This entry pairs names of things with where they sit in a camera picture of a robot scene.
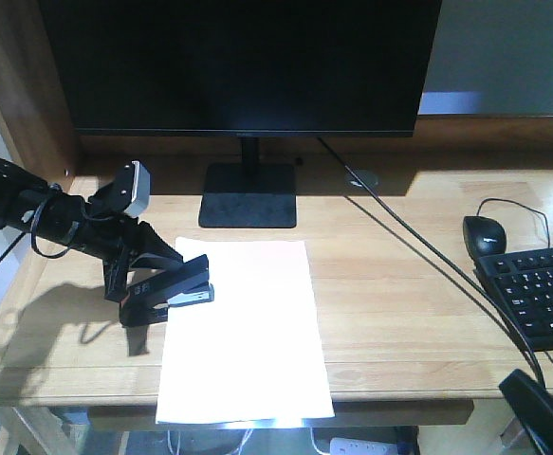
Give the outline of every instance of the monitor stand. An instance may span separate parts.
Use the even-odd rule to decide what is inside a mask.
[[[198,224],[203,228],[294,228],[295,170],[260,164],[259,138],[242,137],[242,163],[207,169]]]

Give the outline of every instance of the keyboard key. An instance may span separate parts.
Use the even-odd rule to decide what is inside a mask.
[[[519,320],[519,322],[529,322],[537,318],[535,311],[530,308],[517,310],[514,312],[514,314],[516,315],[516,319]]]
[[[538,320],[533,320],[530,322],[523,322],[521,324],[523,331],[528,337],[535,337],[540,335],[547,334],[547,330],[544,328],[544,325]]]
[[[540,264],[540,267],[549,267],[550,266],[550,257],[547,255],[542,255],[538,257],[538,262]]]
[[[494,266],[498,273],[508,273],[510,271],[510,266],[506,261],[497,261]]]
[[[504,275],[503,277],[497,277],[495,281],[500,289],[512,286],[513,284],[520,284],[516,275]]]
[[[514,260],[514,266],[516,266],[517,270],[528,270],[529,269],[529,265],[528,263],[526,262],[525,259],[515,259]]]
[[[529,288],[528,288],[528,286],[523,288],[522,286],[517,286],[517,285],[513,284],[512,286],[507,286],[504,289],[502,289],[502,292],[509,299],[515,299],[515,298],[522,297],[522,296],[526,295],[526,293],[529,292]]]
[[[529,303],[534,306],[548,305],[548,302],[544,299],[544,296],[530,296],[528,300],[529,300]]]
[[[548,285],[545,282],[536,282],[533,284],[533,290],[535,292],[544,293],[548,289]],[[531,292],[531,288],[525,290],[526,292]]]
[[[529,301],[527,299],[513,299],[510,304],[512,308],[524,308],[529,305]]]
[[[548,275],[545,272],[531,272],[529,274],[531,282],[546,282],[548,280]]]
[[[546,318],[553,318],[553,306],[545,306],[541,310]]]

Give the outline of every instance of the white paper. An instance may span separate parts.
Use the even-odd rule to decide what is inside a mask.
[[[215,300],[169,309],[158,423],[332,417],[304,242],[198,242]]]

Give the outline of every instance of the computer mouse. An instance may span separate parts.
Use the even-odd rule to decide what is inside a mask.
[[[464,242],[473,261],[481,256],[506,252],[506,232],[502,225],[485,216],[465,216]]]

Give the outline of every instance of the black keyboard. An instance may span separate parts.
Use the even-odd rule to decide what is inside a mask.
[[[534,351],[553,350],[553,247],[480,258],[476,274]]]

